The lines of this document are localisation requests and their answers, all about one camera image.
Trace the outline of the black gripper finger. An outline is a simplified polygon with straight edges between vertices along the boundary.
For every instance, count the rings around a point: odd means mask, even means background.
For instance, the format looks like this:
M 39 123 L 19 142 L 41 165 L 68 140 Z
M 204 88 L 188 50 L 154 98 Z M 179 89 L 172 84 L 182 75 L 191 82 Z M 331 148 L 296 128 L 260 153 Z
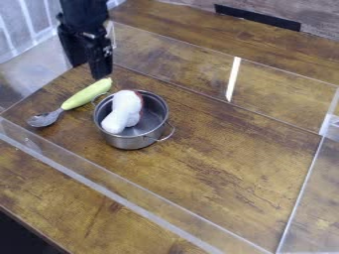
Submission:
M 104 78 L 112 72 L 112 44 L 106 35 L 106 28 L 81 33 L 84 55 L 95 80 Z
M 77 36 L 64 25 L 57 28 L 60 42 L 72 67 L 85 63 L 85 50 Z

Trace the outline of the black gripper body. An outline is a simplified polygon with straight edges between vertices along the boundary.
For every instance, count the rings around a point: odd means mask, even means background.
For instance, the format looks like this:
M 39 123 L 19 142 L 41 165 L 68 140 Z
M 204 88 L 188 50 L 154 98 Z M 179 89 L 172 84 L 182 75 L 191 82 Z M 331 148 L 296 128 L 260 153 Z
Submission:
M 61 39 L 72 37 L 98 39 L 107 36 L 104 22 L 108 19 L 108 14 L 67 16 L 64 13 L 59 13 L 56 18 L 60 22 L 57 33 Z

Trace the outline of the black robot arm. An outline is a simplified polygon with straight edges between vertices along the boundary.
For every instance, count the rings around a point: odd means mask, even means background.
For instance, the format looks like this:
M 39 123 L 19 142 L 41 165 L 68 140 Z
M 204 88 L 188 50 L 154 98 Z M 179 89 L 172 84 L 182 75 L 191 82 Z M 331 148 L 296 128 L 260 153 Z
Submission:
M 112 43 L 104 22 L 107 0 L 60 0 L 57 33 L 72 67 L 88 64 L 95 80 L 112 72 Z

